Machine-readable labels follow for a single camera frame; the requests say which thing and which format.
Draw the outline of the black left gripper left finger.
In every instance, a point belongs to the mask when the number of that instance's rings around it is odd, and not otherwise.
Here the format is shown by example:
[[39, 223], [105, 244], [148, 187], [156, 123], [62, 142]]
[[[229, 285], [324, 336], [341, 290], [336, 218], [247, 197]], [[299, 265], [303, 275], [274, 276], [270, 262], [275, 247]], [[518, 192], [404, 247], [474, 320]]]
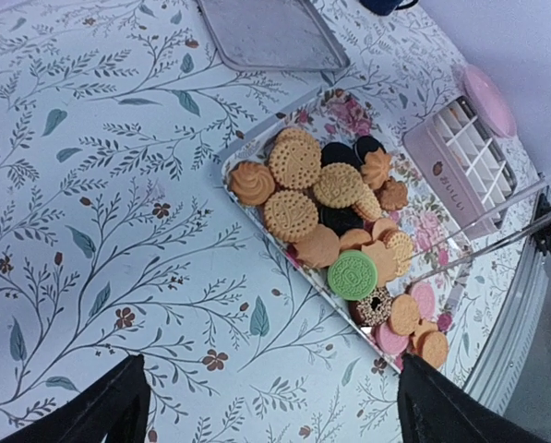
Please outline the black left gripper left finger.
[[130, 355], [65, 406], [4, 437], [19, 442], [143, 442], [150, 409], [144, 357]]

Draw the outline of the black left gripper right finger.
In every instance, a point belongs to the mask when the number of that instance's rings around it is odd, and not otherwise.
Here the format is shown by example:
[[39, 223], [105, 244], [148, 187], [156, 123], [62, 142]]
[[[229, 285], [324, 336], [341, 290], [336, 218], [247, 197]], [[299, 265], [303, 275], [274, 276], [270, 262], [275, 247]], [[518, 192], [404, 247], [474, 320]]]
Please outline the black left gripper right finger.
[[402, 358], [397, 406], [404, 442], [540, 442], [414, 354]]

